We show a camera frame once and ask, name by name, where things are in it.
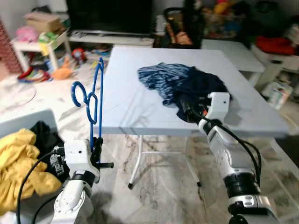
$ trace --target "laundry basket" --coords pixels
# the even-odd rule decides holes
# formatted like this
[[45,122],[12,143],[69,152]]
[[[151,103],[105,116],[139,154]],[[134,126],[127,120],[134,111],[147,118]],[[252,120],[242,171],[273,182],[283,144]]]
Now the laundry basket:
[[[54,114],[51,109],[31,113],[24,115],[22,117],[18,117],[12,120],[8,120],[5,122],[0,123],[0,138],[17,132],[21,128],[30,129],[32,126],[36,124],[39,120],[45,122],[51,129],[51,131],[57,131],[57,126],[54,118]],[[38,209],[38,207],[45,202],[46,200],[50,199],[54,195],[58,194],[60,189],[55,193],[51,193],[45,196],[38,196],[34,193],[30,198],[23,199],[21,201],[21,224],[31,224],[31,219]],[[44,208],[41,210],[39,215],[37,216],[37,220],[39,219],[46,219],[47,217],[51,216],[54,208],[54,201],[48,203]],[[38,224],[49,223],[49,222],[38,222]]]

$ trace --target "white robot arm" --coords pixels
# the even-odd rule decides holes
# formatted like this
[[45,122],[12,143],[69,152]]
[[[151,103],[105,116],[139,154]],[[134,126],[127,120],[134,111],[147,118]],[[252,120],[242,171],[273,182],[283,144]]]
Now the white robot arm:
[[84,224],[93,213],[90,200],[93,183],[100,180],[101,168],[113,168],[113,163],[95,163],[100,155],[102,139],[95,141],[94,156],[89,140],[73,140],[64,144],[65,160],[70,180],[54,203],[51,224]]
[[200,119],[199,130],[206,134],[209,147],[216,158],[229,197],[228,211],[232,215],[229,223],[278,224],[268,198],[261,195],[252,170],[251,157],[231,134],[219,127],[228,112],[229,94],[213,92],[209,94],[209,98],[211,105],[205,117],[200,112],[194,113],[188,102],[181,102],[181,105],[185,114]]

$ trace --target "red cushion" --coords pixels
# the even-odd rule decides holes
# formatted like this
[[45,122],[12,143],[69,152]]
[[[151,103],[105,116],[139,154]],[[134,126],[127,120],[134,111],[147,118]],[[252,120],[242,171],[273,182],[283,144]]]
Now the red cushion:
[[257,37],[256,45],[263,52],[270,54],[293,55],[295,49],[291,46],[291,41],[284,38]]

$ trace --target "pink toy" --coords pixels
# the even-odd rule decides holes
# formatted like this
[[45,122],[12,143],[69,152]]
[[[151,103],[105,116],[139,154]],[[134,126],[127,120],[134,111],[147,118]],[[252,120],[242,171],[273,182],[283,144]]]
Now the pink toy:
[[38,34],[36,30],[31,26],[20,27],[16,31],[18,41],[38,41]]

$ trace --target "blue striped shirt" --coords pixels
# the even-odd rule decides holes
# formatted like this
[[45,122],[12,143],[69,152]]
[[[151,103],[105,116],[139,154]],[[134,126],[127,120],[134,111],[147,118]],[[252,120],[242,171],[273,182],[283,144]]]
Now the blue striped shirt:
[[148,89],[157,90],[163,98],[163,105],[174,102],[174,89],[188,77],[190,67],[183,64],[165,64],[138,69],[138,76]]

